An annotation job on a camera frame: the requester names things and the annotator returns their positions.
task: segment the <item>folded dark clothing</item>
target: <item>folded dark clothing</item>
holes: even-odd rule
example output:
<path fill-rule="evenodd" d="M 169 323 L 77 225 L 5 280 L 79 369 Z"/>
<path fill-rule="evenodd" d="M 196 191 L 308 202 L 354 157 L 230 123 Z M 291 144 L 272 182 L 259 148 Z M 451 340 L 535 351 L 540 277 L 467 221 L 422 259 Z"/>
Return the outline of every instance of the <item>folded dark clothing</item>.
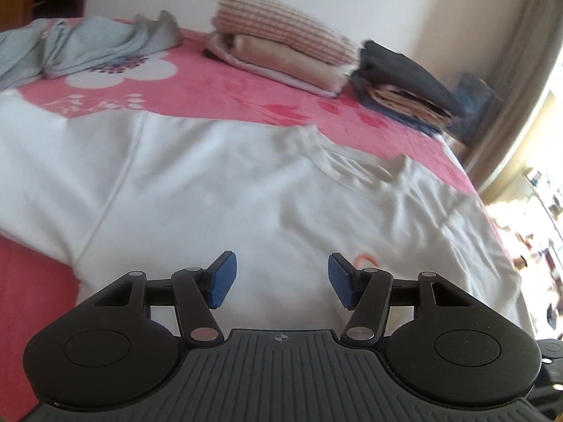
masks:
<path fill-rule="evenodd" d="M 455 116 L 461 104 L 440 81 L 410 58 L 368 40 L 360 54 L 359 75 L 374 84 L 391 84 L 411 92 Z"/>
<path fill-rule="evenodd" d="M 429 102 L 394 85 L 373 85 L 364 78 L 361 78 L 361 80 L 364 81 L 369 96 L 379 104 L 401 114 L 414 117 L 421 122 L 429 123 L 439 129 L 444 129 L 451 125 L 451 114 L 443 109 L 435 105 L 429 105 Z"/>
<path fill-rule="evenodd" d="M 373 111 L 381 112 L 381 114 L 390 117 L 393 120 L 406 125 L 407 127 L 418 130 L 419 132 L 422 132 L 430 137 L 434 136 L 435 134 L 441 133 L 441 130 L 438 127 L 435 127 L 426 122 L 421 122 L 413 116 L 394 111 L 393 109 L 390 109 L 376 102 L 372 97 L 369 96 L 369 93 L 364 84 L 364 80 L 358 75 L 357 71 L 352 73 L 350 80 L 352 85 L 354 86 L 354 89 L 356 90 L 358 101 L 362 106 L 372 109 Z"/>

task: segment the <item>white flower print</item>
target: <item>white flower print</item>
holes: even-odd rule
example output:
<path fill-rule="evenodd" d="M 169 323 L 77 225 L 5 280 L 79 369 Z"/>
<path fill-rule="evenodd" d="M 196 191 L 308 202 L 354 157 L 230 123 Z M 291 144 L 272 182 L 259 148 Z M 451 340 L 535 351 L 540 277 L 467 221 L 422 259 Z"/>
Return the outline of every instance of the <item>white flower print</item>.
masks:
<path fill-rule="evenodd" d="M 79 89 L 105 89 L 128 79 L 158 81 L 174 76 L 178 68 L 163 60 L 168 53 L 156 52 L 142 57 L 118 58 L 113 62 L 68 75 L 65 82 Z"/>
<path fill-rule="evenodd" d="M 140 93 L 130 93 L 114 99 L 88 98 L 85 95 L 72 94 L 40 106 L 61 116 L 76 117 L 107 109 L 144 109 L 144 102 Z"/>

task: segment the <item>crosshair symbol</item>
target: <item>crosshair symbol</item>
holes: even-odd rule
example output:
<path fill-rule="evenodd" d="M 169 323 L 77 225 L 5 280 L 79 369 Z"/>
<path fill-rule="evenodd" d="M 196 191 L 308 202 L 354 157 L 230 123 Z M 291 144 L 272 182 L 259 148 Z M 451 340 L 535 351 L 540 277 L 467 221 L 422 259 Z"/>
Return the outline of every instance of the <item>crosshair symbol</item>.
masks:
<path fill-rule="evenodd" d="M 284 341 L 287 341 L 288 339 L 291 339 L 288 335 L 286 335 L 285 333 L 278 333 L 277 335 L 275 335 L 274 338 L 278 343 L 283 343 Z"/>

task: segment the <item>metal pivot screw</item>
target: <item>metal pivot screw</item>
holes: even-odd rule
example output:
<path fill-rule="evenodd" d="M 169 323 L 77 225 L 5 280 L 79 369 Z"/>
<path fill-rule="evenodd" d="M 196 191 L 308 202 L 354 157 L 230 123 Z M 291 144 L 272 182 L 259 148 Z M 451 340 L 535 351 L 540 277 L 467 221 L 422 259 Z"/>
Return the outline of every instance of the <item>metal pivot screw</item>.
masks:
<path fill-rule="evenodd" d="M 354 341 L 367 341 L 375 336 L 372 329 L 367 327 L 352 327 L 346 331 L 346 336 Z"/>
<path fill-rule="evenodd" d="M 207 341 L 213 341 L 219 337 L 219 332 L 214 328 L 210 327 L 199 327 L 192 330 L 190 336 L 195 341 L 200 341 L 202 343 Z"/>

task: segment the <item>t-shirt sleeve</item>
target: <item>t-shirt sleeve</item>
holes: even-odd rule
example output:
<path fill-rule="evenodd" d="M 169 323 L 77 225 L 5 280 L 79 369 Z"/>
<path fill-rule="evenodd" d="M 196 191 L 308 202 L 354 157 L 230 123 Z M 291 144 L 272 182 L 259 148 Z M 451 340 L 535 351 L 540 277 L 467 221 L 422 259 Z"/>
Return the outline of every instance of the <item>t-shirt sleeve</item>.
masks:
<path fill-rule="evenodd" d="M 442 231 L 466 270 L 469 292 L 530 332 L 529 316 L 520 309 L 522 279 L 493 226 L 479 199 L 465 196 Z"/>
<path fill-rule="evenodd" d="M 0 234 L 73 265 L 127 175 L 144 117 L 65 119 L 0 94 Z"/>

